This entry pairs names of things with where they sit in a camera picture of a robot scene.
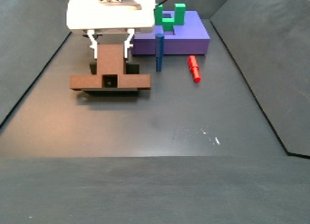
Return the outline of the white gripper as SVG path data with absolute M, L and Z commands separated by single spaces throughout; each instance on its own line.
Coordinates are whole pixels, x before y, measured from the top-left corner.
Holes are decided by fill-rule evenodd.
M 90 41 L 89 48 L 97 58 L 97 40 L 94 30 L 126 29 L 122 42 L 122 57 L 128 58 L 128 50 L 137 32 L 148 32 L 155 25 L 155 0 L 121 0 L 100 2 L 98 0 L 69 0 L 66 8 L 66 26 L 74 32 L 85 31 Z

